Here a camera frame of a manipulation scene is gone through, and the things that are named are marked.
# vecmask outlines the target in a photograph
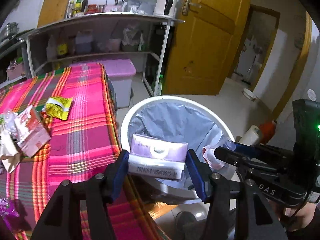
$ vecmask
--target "black kettle handle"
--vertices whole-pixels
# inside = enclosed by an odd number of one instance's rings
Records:
[[[172,4],[173,4],[173,0],[166,0],[165,1],[164,15],[169,15]]]

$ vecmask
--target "wooden cutting board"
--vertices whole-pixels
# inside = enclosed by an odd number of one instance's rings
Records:
[[[38,28],[65,18],[69,0],[44,0],[38,20]]]

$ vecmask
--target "human hand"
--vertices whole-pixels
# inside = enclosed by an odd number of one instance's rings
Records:
[[[281,215],[285,215],[286,217],[291,217],[295,211],[298,209],[296,208],[283,208],[276,202],[269,200],[269,203],[276,213],[278,219],[281,219]],[[307,202],[297,214],[295,214],[295,221],[292,225],[287,228],[287,231],[296,231],[301,228],[305,228],[313,219],[313,215],[315,214],[316,204]]]

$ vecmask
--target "plaid tablecloth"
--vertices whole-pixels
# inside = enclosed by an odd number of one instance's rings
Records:
[[[50,96],[73,97],[67,121],[47,117],[51,140],[11,174],[0,175],[0,197],[15,201],[24,222],[17,239],[30,239],[50,196],[64,179],[84,181],[103,172],[120,153],[112,97],[103,65],[81,64],[53,71],[0,91],[0,113],[40,110]],[[130,177],[120,197],[108,206],[118,239],[166,236],[144,210]],[[81,211],[84,239],[90,239],[86,210]]]

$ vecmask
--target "yellow wrapper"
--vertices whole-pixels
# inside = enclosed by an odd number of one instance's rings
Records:
[[[45,113],[50,117],[67,120],[73,98],[50,97],[45,104]]]

